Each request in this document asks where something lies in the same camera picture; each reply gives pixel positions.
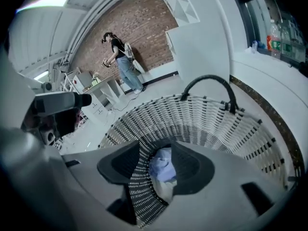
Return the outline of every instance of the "plastic bottle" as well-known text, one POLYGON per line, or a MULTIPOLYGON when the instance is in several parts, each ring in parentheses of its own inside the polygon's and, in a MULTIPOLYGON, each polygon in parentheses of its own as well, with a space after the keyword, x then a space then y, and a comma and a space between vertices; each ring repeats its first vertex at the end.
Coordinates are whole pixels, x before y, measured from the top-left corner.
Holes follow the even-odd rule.
POLYGON ((263 44, 261 41, 257 41, 258 43, 258 48, 261 48, 261 49, 265 49, 266 48, 266 45, 263 44))
POLYGON ((282 53, 286 56, 291 57, 292 46, 291 46, 290 35, 286 27, 282 28, 281 39, 282 39, 282 53))
POLYGON ((272 57, 276 57, 280 59, 281 54, 281 38, 280 38, 280 31, 275 24, 274 20, 270 20, 271 27, 270 27, 270 39, 271 39, 271 55, 272 57))
POLYGON ((254 53, 256 53, 257 49, 258 49, 258 42, 253 41, 252 47, 251 47, 251 52, 254 54, 254 53))

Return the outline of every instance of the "backpack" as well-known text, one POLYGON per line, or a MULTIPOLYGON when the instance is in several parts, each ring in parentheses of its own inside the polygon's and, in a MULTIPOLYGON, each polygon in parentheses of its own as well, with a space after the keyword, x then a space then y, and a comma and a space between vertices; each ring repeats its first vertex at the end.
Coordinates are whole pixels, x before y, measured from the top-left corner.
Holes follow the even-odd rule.
POLYGON ((126 55, 130 62, 133 62, 134 61, 134 55, 133 55, 133 52, 131 50, 130 44, 128 42, 126 42, 124 44, 123 48, 124 48, 124 51, 120 50, 119 48, 118 48, 118 50, 121 51, 124 55, 126 55))

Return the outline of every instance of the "woman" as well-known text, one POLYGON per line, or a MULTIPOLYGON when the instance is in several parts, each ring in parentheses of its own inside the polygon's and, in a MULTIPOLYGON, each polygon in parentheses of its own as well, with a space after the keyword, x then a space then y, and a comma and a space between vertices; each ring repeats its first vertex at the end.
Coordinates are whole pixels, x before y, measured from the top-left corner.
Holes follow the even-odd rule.
POLYGON ((116 61, 119 67, 121 79, 134 91, 135 94, 139 94, 145 90, 140 80, 133 72, 133 64, 123 53, 125 49, 122 40, 118 39, 113 33, 105 33, 102 39, 102 43, 103 42, 111 43, 111 49, 113 52, 113 55, 107 60, 106 65, 112 64, 116 61))

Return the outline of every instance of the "blue cloth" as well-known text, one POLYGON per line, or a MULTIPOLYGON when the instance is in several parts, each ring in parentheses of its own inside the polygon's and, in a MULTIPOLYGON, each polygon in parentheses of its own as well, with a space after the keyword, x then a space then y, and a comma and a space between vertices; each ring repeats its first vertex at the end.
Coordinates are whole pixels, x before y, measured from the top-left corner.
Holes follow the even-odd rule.
POLYGON ((163 148, 157 151, 149 163, 149 174, 162 182, 176 178, 176 172, 171 163, 171 148, 163 148))
POLYGON ((120 78, 124 83, 126 83, 132 90, 142 90, 143 85, 134 73, 134 66, 127 56, 117 58, 116 62, 119 67, 120 78))

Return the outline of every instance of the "cable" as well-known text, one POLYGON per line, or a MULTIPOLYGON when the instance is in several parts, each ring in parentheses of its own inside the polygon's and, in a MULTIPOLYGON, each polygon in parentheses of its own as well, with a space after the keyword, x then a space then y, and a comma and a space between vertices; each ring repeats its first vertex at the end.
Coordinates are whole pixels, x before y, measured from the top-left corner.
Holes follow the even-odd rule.
POLYGON ((127 108, 127 106, 129 105, 130 101, 133 101, 133 100, 137 99, 137 98, 139 97, 140 93, 137 95, 137 97, 135 97, 135 98, 129 100, 129 102, 127 103, 127 105, 126 105, 123 109, 119 110, 119 109, 111 108, 110 110, 111 110, 111 111, 112 111, 112 110, 118 110, 118 111, 123 111, 123 110, 125 110, 125 109, 127 108))
POLYGON ((111 124, 113 124, 113 123, 114 123, 114 121, 115 121, 115 118, 116 118, 116 114, 115 114, 115 112, 114 112, 114 111, 109 110, 109 111, 108 111, 108 113, 107 113, 107 115, 106 115, 106 118, 107 118, 107 116, 109 115, 109 112, 114 113, 114 120, 113 120, 113 121, 112 121, 112 123, 111 123, 111 124))

